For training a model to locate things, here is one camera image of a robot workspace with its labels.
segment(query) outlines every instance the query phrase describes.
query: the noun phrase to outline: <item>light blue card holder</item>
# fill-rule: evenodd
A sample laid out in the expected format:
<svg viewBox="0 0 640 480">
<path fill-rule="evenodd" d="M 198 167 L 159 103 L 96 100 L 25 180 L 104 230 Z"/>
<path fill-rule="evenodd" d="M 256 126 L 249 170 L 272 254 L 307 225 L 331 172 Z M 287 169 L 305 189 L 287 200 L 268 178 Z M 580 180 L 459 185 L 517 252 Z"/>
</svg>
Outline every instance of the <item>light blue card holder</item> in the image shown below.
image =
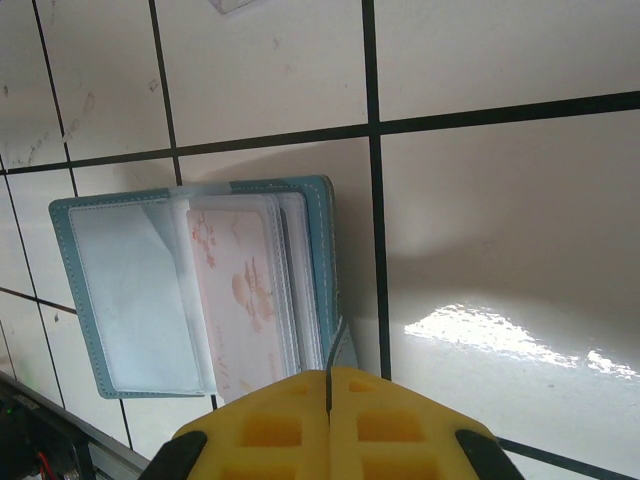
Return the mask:
<svg viewBox="0 0 640 480">
<path fill-rule="evenodd" d="M 302 362 L 301 367 L 356 365 L 349 329 L 342 325 L 338 308 L 334 195 L 328 178 L 238 181 L 56 200 L 49 212 L 103 397 L 217 393 L 189 260 L 184 205 L 202 197 L 236 194 L 304 198 L 312 267 L 307 290 L 313 297 L 305 301 L 305 308 L 312 305 L 313 315 L 307 317 L 317 328 L 305 327 L 306 333 L 298 329 L 298 342 L 300 350 L 317 342 L 319 359 Z M 286 208 L 281 211 L 283 223 L 294 221 Z M 332 345 L 335 356 L 330 359 Z"/>
</svg>

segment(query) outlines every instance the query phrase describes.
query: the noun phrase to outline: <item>card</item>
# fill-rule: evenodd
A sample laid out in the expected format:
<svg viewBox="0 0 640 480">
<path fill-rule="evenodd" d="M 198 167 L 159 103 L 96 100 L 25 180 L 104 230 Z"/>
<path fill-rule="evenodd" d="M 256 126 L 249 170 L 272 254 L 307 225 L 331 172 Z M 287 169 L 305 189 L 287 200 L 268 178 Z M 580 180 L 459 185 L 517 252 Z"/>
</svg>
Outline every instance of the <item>card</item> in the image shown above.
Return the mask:
<svg viewBox="0 0 640 480">
<path fill-rule="evenodd" d="M 285 377 L 273 281 L 256 212 L 189 210 L 218 393 L 225 403 Z"/>
</svg>

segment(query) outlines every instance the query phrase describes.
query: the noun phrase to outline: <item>card holder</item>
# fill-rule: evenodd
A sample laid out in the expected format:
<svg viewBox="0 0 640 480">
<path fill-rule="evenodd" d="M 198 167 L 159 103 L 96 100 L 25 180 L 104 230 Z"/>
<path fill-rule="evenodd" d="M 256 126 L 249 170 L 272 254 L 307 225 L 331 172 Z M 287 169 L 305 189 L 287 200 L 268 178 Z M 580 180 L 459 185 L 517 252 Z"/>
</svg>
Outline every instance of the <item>card holder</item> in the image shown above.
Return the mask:
<svg viewBox="0 0 640 480">
<path fill-rule="evenodd" d="M 323 367 L 332 342 L 348 338 L 352 350 L 348 329 L 336 335 L 333 203 L 329 180 L 319 176 L 54 201 L 50 215 L 100 394 L 219 393 L 231 401 Z M 212 239 L 219 243 L 207 244 Z M 218 270 L 209 265 L 216 261 Z M 270 340 L 256 335 L 252 346 L 242 332 L 254 327 Z M 252 372 L 258 351 L 267 353 L 261 375 Z M 231 357 L 233 372 L 222 371 Z"/>
</svg>

